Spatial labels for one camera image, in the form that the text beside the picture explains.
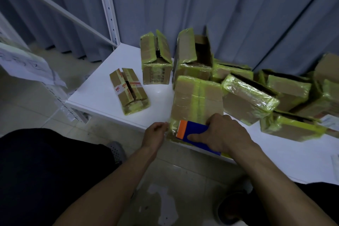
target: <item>white label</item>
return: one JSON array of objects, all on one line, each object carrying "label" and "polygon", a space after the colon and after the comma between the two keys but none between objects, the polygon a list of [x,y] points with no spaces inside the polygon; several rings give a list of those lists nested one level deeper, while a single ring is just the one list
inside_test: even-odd
[{"label": "white label", "polygon": [[117,95],[119,95],[120,93],[122,93],[122,92],[125,91],[125,88],[127,88],[127,84],[126,84],[126,83],[120,84],[120,85],[116,86],[116,87],[114,88],[114,90],[115,90],[115,93],[116,93]]},{"label": "white label", "polygon": [[137,87],[137,88],[142,88],[142,85],[140,82],[129,82],[131,87]]},{"label": "white label", "polygon": [[332,130],[339,131],[339,118],[338,117],[327,114],[324,117],[322,117],[320,120],[322,121],[320,125],[326,128],[332,129]]}]

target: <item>person's right hand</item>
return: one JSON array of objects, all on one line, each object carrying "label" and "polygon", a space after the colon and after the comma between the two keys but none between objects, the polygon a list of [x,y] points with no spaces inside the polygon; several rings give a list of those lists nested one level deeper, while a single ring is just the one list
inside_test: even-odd
[{"label": "person's right hand", "polygon": [[206,122],[209,128],[201,134],[190,134],[188,139],[201,142],[216,152],[232,154],[255,145],[247,130],[229,115],[215,113]]}]

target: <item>gray curtain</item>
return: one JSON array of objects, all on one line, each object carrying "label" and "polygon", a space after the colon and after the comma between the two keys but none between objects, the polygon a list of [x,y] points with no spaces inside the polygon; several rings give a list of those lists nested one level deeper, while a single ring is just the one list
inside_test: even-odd
[{"label": "gray curtain", "polygon": [[[281,72],[299,73],[304,57],[293,64],[295,70],[289,62],[281,65],[288,58],[286,53],[267,54],[311,1],[114,0],[114,6],[122,43],[138,47],[141,35],[159,29],[167,36],[173,55],[182,29],[193,27],[196,34],[202,34],[206,25],[215,57],[253,68],[262,63]],[[307,59],[308,65],[314,60]]]},{"label": "gray curtain", "polygon": [[[60,52],[72,51],[75,57],[86,55],[89,61],[105,60],[113,51],[112,46],[74,25],[39,0],[9,1],[43,48],[54,45]],[[101,0],[53,1],[109,38]],[[6,10],[6,7],[0,6],[0,10]]]}]

